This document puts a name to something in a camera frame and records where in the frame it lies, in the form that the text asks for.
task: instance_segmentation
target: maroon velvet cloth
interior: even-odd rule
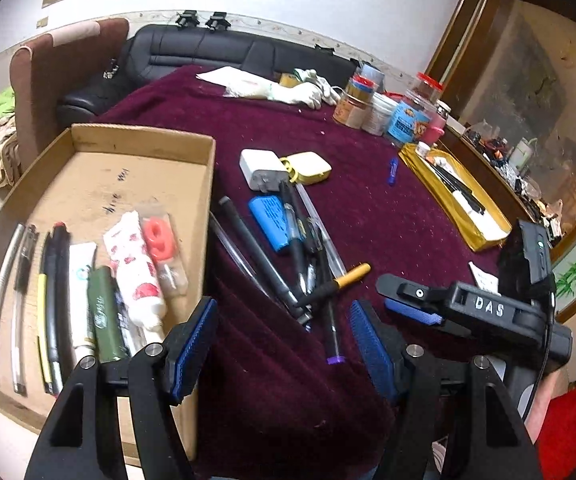
[[[320,321],[306,332],[237,270],[219,244],[211,250],[206,293],[219,303],[219,329],[199,384],[198,457],[203,476],[242,480],[356,478],[379,460],[393,421],[375,393],[347,321],[352,300],[372,301],[384,320],[438,356],[467,358],[468,345],[385,312],[375,280],[391,272],[425,285],[472,283],[468,262],[496,271],[498,251],[474,254],[423,184],[399,164],[385,139],[336,124],[321,110],[222,97],[223,87],[197,80],[197,66],[180,68],[131,94],[101,122],[196,132],[217,142],[213,211],[223,194],[272,253],[252,219],[253,197],[241,170],[244,148],[278,156],[313,151],[332,165],[330,177],[308,187],[347,269],[368,262],[372,272],[337,304],[347,362],[327,365]],[[228,222],[225,229],[237,240]],[[274,256],[289,283],[289,256]]]

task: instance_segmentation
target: blue pen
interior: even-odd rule
[[[397,168],[399,166],[399,158],[396,156],[390,160],[390,175],[388,176],[388,184],[393,186],[395,183],[395,177],[397,176]]]

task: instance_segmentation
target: cardboard box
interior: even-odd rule
[[[18,222],[33,223],[39,231],[23,312],[28,396],[14,393],[10,368],[15,258],[0,322],[0,412],[39,433],[54,403],[44,392],[38,358],[36,285],[44,237],[55,222],[66,224],[73,244],[96,242],[95,265],[107,265],[104,232],[135,204],[157,199],[180,239],[189,280],[185,297],[167,301],[164,329],[189,317],[203,293],[214,153],[212,137],[143,126],[74,124],[28,168],[0,210],[0,267]],[[195,390],[173,409],[191,460],[196,454],[196,405]],[[126,462],[138,465],[128,399],[119,399],[119,418]]]

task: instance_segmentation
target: metal screw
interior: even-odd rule
[[[408,345],[405,351],[410,357],[421,357],[423,355],[423,347],[420,345]]]
[[[480,370],[485,370],[487,367],[490,366],[490,361],[484,355],[477,355],[474,356],[474,366],[476,366]]]
[[[148,346],[146,346],[146,355],[154,357],[155,355],[161,354],[163,350],[164,347],[161,343],[151,343]]]
[[[84,370],[88,370],[88,368],[92,368],[96,362],[97,360],[92,357],[92,355],[87,355],[81,358],[81,361],[79,361],[79,366],[81,366]]]

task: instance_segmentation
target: black leather sofa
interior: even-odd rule
[[[358,63],[312,48],[233,30],[146,25],[126,41],[112,78],[95,75],[87,86],[63,96],[56,115],[60,129],[94,121],[128,94],[180,66],[233,66],[271,80],[295,68],[314,68],[333,86],[344,87]]]

